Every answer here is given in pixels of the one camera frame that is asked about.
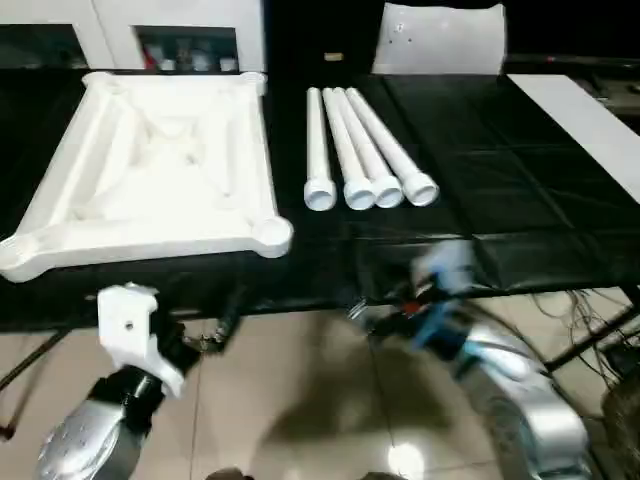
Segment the white plastic part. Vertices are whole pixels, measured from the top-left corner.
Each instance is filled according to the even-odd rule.
[[[100,344],[116,368],[138,367],[162,380],[163,390],[180,396],[184,376],[158,351],[158,338],[150,334],[149,317],[158,309],[154,292],[129,284],[98,292]]]
[[[91,73],[16,233],[14,282],[62,266],[254,250],[284,255],[259,97],[262,74]]]
[[[459,9],[385,3],[373,73],[497,75],[506,37],[501,4]]]
[[[324,211],[336,203],[336,185],[331,180],[327,137],[320,90],[307,90],[307,183],[304,202],[311,210]]]
[[[509,78],[640,203],[640,136],[569,77]]]
[[[334,93],[338,100],[338,105],[340,106],[342,118],[347,126],[349,136],[356,147],[356,151],[367,172],[367,176],[373,184],[376,205],[381,208],[397,207],[404,199],[400,182],[395,176],[391,175],[387,164],[378,153],[371,138],[369,138],[360,120],[358,120],[356,113],[353,111],[344,89],[336,88]]]
[[[329,126],[333,133],[333,141],[344,177],[344,199],[353,210],[371,208],[376,200],[373,185],[365,176],[362,165],[360,165],[360,160],[358,160],[358,155],[344,125],[335,94],[330,88],[325,88],[322,91],[322,96],[327,107]]]
[[[433,202],[438,196],[436,183],[429,175],[420,171],[358,90],[349,88],[347,97],[369,135],[382,151],[394,173],[400,178],[407,199],[417,207]]]

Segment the wire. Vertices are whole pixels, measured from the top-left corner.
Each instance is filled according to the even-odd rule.
[[[608,298],[608,296],[601,294],[595,290],[592,290],[596,295],[600,295],[603,298]],[[536,294],[531,295],[531,299],[533,303],[536,305],[538,310],[545,315],[546,317],[553,318],[556,320],[562,321],[564,326],[568,330],[569,341],[572,346],[575,346],[575,331],[580,328],[582,324],[584,328],[589,332],[589,334],[593,334],[593,323],[594,322],[602,322],[605,325],[607,321],[604,320],[593,308],[593,306],[589,303],[588,296],[589,292],[585,290],[576,290],[576,291],[566,291],[565,294],[569,297],[571,305],[569,308],[560,315],[552,314],[542,308]],[[626,341],[625,335],[617,330],[621,336],[622,341]],[[596,347],[593,347],[593,352],[595,354],[596,362],[598,364],[598,368],[594,367],[589,361],[587,361],[582,355],[578,355],[580,361],[592,372],[598,375],[607,385],[607,388],[611,388],[611,382],[615,382],[619,379],[618,373],[611,368],[611,366],[606,361],[606,358],[603,358],[602,352],[600,352]]]
[[[628,306],[629,306],[629,304],[628,304],[628,303],[625,303],[625,302],[622,302],[622,301],[620,301],[620,300],[617,300],[617,299],[615,299],[615,298],[613,298],[613,297],[610,297],[609,295],[606,295],[606,294],[604,294],[604,293],[602,293],[602,292],[599,292],[599,291],[598,291],[598,290],[596,290],[595,288],[593,288],[593,289],[589,290],[589,292],[591,292],[591,293],[595,293],[595,294],[596,294],[596,295],[598,295],[599,297],[606,298],[606,299],[607,299],[607,300],[609,300],[611,303],[615,303],[616,305],[620,305],[621,307],[628,307]]]

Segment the black tablecloth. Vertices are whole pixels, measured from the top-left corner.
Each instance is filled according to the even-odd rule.
[[[73,115],[79,72],[6,72],[0,238],[15,231]],[[440,185],[423,208],[328,212],[303,202],[306,88],[269,82],[264,99],[280,214],[295,229],[279,259],[252,252],[57,269],[24,284],[0,279],[0,331],[61,325],[95,309],[105,286],[156,287],[177,316],[215,315],[238,283],[245,313],[331,308],[347,296],[389,300],[386,274],[448,238],[473,242],[474,296],[640,283],[640,206],[506,77],[360,77],[357,86]],[[336,82],[315,82],[315,86]],[[335,152],[334,178],[342,187]]]

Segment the white pipe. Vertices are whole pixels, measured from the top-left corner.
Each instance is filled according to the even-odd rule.
[[[344,177],[344,199],[353,210],[371,208],[376,200],[373,185],[362,170],[347,128],[344,126],[335,94],[330,88],[325,88],[322,91],[322,96],[327,107],[329,126],[333,133],[333,141]]]
[[[307,90],[307,183],[304,202],[311,210],[329,210],[336,203],[336,185],[331,180],[327,137],[320,90]]]
[[[384,154],[394,173],[402,181],[404,194],[409,201],[418,207],[433,202],[438,196],[438,186],[433,179],[420,171],[358,90],[349,88],[347,97],[367,128],[369,135]]]
[[[373,193],[376,195],[376,205],[381,208],[392,208],[398,206],[404,199],[402,186],[398,179],[391,175],[384,159],[378,153],[369,134],[364,129],[356,112],[353,111],[347,95],[343,88],[334,90],[338,100],[338,105],[342,113],[342,118],[349,136],[353,141],[356,151],[360,156],[360,161],[364,166],[367,176],[373,182]]]

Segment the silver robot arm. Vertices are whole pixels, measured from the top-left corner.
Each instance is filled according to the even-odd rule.
[[[452,367],[484,419],[505,479],[591,478],[586,429],[524,342],[475,324]]]
[[[373,339],[399,335],[448,364],[484,419],[505,479],[591,478],[586,429],[535,352],[506,326],[456,314],[455,296],[471,283],[470,263],[468,242],[443,242],[412,264],[411,313],[367,319],[356,308],[350,316],[361,317],[356,322]]]
[[[200,354],[183,343],[181,324],[150,316],[153,292],[128,285],[98,295],[100,343],[119,370],[94,385],[45,440],[36,478],[126,480],[138,462],[151,418],[165,396],[179,396]]]

